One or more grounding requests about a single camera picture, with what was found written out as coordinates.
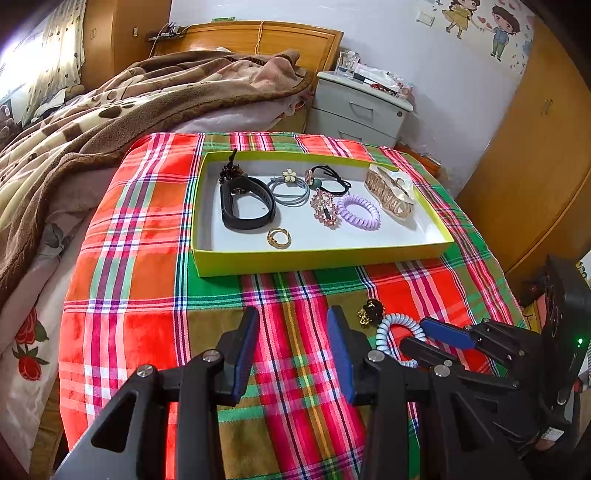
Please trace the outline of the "rose gold hair claw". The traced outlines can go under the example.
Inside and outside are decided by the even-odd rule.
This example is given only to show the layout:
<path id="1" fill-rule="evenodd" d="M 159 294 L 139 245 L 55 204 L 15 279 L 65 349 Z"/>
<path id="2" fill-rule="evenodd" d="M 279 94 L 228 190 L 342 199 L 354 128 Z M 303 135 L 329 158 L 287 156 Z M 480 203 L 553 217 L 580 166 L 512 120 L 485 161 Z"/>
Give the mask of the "rose gold hair claw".
<path id="1" fill-rule="evenodd" d="M 396 220 L 406 221 L 414 213 L 415 194 L 410 176 L 402 171 L 370 164 L 366 174 L 367 191 L 381 209 Z"/>

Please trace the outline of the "pink rhinestone hair clip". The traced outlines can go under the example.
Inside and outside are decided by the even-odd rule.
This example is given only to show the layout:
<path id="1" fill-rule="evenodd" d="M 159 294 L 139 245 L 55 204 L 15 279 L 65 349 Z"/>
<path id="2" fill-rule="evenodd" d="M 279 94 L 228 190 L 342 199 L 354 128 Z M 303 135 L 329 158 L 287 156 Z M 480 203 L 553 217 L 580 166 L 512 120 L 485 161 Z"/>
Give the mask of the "pink rhinestone hair clip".
<path id="1" fill-rule="evenodd" d="M 332 194 L 317 190 L 311 197 L 310 205 L 318 222 L 330 229 L 339 227 L 339 209 Z"/>

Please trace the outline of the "black wristband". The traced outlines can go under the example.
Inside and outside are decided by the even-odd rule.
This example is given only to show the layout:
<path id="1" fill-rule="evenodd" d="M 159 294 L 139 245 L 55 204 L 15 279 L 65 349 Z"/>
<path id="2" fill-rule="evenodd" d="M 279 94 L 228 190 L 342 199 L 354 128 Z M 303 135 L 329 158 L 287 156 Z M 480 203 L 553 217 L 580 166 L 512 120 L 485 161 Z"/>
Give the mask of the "black wristband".
<path id="1" fill-rule="evenodd" d="M 257 178 L 239 176 L 221 185 L 221 219 L 232 230 L 256 230 L 273 223 L 276 201 Z"/>

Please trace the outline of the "black gold hair clip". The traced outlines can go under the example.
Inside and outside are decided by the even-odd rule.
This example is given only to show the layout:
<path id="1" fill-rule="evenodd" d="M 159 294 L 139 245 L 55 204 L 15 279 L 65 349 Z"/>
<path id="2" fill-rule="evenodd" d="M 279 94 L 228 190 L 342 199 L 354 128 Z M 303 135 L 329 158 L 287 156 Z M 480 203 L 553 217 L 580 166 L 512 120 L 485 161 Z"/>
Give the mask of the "black gold hair clip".
<path id="1" fill-rule="evenodd" d="M 381 323 L 385 316 L 384 305 L 375 298 L 367 299 L 356 314 L 363 328 L 368 328 L 370 324 Z"/>

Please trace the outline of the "red plaid cloth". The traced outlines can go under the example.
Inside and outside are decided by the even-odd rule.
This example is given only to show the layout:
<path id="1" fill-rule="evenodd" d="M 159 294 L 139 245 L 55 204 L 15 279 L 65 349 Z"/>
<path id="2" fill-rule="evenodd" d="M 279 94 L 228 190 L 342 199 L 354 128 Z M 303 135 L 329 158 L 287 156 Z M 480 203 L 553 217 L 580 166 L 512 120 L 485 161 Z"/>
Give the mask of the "red plaid cloth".
<path id="1" fill-rule="evenodd" d="M 204 156 L 231 149 L 307 152 L 402 168 L 453 245 L 433 260 L 202 279 L 190 252 L 192 198 Z M 60 415 L 75 443 L 140 365 L 167 369 L 215 346 L 246 305 L 259 309 L 249 387 L 219 412 L 230 479 L 355 479 L 367 411 L 339 392 L 325 314 L 355 320 L 374 297 L 391 312 L 465 326 L 524 322 L 501 266 L 444 187 L 413 158 L 319 135 L 152 134 L 127 152 L 90 222 L 64 302 Z"/>

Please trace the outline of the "wooden wardrobe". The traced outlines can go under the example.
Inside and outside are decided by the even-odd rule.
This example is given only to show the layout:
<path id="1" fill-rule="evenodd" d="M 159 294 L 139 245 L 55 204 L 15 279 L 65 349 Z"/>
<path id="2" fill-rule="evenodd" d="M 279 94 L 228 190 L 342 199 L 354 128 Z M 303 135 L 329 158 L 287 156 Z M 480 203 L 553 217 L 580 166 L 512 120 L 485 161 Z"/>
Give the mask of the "wooden wardrobe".
<path id="1" fill-rule="evenodd" d="M 590 249 L 590 91 L 541 19 L 512 103 L 457 201 L 517 297 L 547 256 L 577 262 Z"/>

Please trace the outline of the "floral white bedsheet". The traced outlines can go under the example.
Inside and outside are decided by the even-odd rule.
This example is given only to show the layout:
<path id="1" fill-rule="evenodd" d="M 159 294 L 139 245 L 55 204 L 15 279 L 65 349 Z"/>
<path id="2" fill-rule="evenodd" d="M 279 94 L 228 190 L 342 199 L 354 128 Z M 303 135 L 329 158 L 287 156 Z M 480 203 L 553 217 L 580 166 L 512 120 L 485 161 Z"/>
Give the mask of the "floral white bedsheet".
<path id="1" fill-rule="evenodd" d="M 17 292 L 18 331 L 1 356 L 1 432 L 34 476 L 75 442 L 137 366 L 165 369 L 214 344 L 252 298 L 238 277 L 201 279 L 190 250 L 205 154 L 294 146 L 276 134 L 301 96 L 230 107 L 138 140 L 95 170 L 89 205 L 50 221 L 47 272 Z"/>

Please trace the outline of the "green-edged white tray box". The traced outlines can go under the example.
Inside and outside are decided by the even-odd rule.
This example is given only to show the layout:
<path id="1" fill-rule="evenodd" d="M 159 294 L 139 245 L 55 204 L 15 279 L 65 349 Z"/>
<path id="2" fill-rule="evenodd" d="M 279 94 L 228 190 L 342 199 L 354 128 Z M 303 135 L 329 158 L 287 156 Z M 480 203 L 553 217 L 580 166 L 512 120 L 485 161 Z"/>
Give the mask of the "green-edged white tray box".
<path id="1" fill-rule="evenodd" d="M 276 206 L 276 217 L 269 225 L 238 231 L 222 223 L 221 185 L 218 175 L 228 162 L 229 151 L 207 153 L 201 161 L 192 213 L 191 250 L 201 278 L 318 270 L 358 265 L 375 265 L 440 257 L 455 241 L 440 215 L 418 189 L 410 219 L 398 220 L 381 208 L 381 226 L 363 230 L 339 217 L 335 229 L 322 225 L 314 209 Z M 252 178 L 266 183 L 280 177 L 287 168 L 297 173 L 318 164 L 328 164 L 352 183 L 352 195 L 368 199 L 365 178 L 370 165 L 379 165 L 400 176 L 405 173 L 393 164 L 376 164 L 360 159 L 279 151 L 242 151 L 238 163 Z M 266 240 L 267 232 L 283 228 L 290 233 L 287 249 L 277 249 Z"/>

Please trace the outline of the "white nightstand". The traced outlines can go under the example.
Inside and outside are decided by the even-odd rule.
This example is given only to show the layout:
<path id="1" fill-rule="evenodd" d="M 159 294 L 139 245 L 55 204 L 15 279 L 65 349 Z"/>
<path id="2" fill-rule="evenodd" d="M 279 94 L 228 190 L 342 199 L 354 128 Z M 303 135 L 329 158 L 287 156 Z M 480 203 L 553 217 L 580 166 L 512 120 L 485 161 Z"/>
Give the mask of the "white nightstand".
<path id="1" fill-rule="evenodd" d="M 413 112 L 405 99 L 334 72 L 317 74 L 315 97 L 308 112 L 308 134 L 394 147 L 402 125 Z"/>

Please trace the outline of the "clear acrylic holder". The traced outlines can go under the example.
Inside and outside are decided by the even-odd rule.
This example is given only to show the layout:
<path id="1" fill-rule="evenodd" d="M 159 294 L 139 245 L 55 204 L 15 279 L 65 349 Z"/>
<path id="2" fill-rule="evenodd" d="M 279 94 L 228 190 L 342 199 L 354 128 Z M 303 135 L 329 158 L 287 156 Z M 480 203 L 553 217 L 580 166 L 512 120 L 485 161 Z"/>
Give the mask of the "clear acrylic holder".
<path id="1" fill-rule="evenodd" d="M 360 54 L 354 50 L 339 50 L 339 58 L 335 65 L 335 74 L 346 78 L 353 78 L 356 72 L 356 65 L 360 63 Z"/>

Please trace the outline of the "brown paw-print blanket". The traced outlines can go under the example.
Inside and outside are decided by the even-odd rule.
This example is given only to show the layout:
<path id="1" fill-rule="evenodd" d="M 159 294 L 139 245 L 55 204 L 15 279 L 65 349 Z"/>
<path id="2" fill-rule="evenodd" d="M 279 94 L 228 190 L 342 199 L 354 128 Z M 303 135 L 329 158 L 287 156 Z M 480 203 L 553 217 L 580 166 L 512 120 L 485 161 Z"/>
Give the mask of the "brown paw-print blanket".
<path id="1" fill-rule="evenodd" d="M 314 75 L 293 49 L 266 56 L 193 50 L 131 65 L 1 154 L 1 299 L 24 278 L 49 205 L 77 173 L 116 167 L 139 138 L 230 107 L 307 90 Z"/>

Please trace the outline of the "wooden headboard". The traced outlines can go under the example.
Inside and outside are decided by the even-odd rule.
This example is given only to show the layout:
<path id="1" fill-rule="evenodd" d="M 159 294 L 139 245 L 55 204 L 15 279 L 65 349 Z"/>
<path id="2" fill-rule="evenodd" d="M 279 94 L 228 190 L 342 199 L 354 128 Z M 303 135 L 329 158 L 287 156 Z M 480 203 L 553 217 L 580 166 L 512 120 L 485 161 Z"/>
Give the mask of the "wooden headboard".
<path id="1" fill-rule="evenodd" d="M 308 72 L 331 71 L 339 58 L 341 31 L 310 25 L 259 20 L 192 25 L 180 37 L 156 42 L 155 54 L 223 47 L 240 54 L 274 55 L 300 52 L 297 64 Z"/>

